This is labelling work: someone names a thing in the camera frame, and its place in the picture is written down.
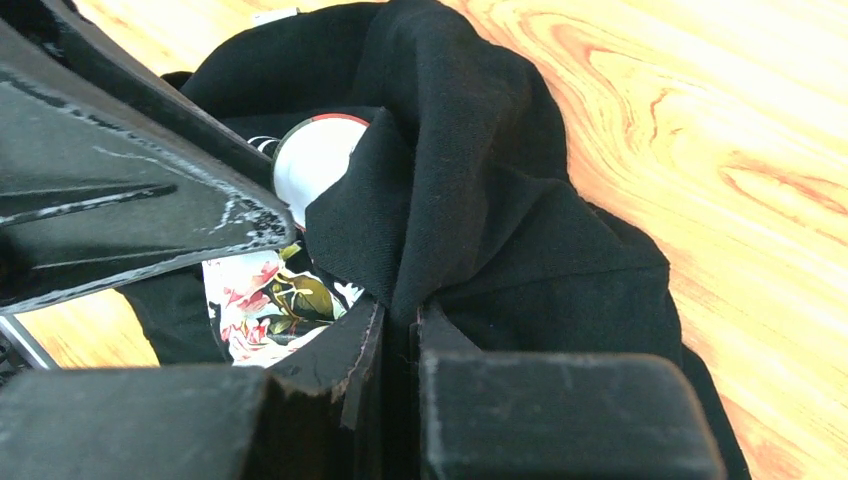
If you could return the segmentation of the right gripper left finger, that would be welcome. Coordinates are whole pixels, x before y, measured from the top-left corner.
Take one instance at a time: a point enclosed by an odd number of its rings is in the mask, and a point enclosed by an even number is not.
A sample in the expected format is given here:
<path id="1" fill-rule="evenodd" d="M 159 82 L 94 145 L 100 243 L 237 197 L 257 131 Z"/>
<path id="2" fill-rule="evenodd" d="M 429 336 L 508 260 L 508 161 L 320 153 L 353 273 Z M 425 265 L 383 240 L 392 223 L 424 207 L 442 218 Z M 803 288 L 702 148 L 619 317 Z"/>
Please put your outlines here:
<path id="1" fill-rule="evenodd" d="M 278 365 L 52 370 L 1 393 L 5 479 L 378 479 L 383 308 Z"/>

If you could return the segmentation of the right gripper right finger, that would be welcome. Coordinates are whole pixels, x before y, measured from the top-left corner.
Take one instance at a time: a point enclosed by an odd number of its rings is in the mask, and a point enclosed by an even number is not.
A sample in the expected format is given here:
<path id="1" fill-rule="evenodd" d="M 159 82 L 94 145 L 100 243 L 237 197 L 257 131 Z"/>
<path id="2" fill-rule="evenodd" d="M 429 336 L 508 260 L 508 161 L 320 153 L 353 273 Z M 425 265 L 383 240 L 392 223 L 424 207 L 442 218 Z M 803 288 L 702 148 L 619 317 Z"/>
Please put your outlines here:
<path id="1" fill-rule="evenodd" d="M 485 352 L 419 311 L 425 479 L 723 479 L 695 391 L 645 354 Z"/>

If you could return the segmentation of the black printed t-shirt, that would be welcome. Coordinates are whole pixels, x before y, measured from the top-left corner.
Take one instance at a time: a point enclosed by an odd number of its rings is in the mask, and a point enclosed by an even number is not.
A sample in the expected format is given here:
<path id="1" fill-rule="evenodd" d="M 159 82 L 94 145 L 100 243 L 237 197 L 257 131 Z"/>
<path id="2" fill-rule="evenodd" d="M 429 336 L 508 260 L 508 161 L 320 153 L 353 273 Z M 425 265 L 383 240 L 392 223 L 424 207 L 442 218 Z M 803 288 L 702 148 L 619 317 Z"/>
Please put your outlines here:
<path id="1" fill-rule="evenodd" d="M 386 310 L 376 479 L 414 479 L 414 325 L 429 303 L 485 350 L 647 353 L 693 385 L 731 479 L 750 470 L 701 358 L 683 344 L 670 267 L 640 229 L 583 200 L 537 68 L 437 1 L 354 3 L 243 31 L 167 81 L 274 155 L 322 114 L 367 131 L 309 200 L 295 271 Z"/>

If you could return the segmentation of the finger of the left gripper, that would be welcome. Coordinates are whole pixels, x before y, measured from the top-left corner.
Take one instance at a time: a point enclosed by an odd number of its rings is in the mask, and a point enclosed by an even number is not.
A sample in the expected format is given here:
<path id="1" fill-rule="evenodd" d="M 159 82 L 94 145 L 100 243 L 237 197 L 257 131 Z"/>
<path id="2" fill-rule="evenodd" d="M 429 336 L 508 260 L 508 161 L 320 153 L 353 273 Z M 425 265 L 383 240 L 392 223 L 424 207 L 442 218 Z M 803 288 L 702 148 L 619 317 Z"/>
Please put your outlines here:
<path id="1" fill-rule="evenodd" d="M 54 62 L 271 189 L 267 156 L 132 57 L 72 1 L 3 1 L 1 20 Z"/>
<path id="2" fill-rule="evenodd" d="M 288 207 L 1 27 L 1 311 L 282 247 Z"/>

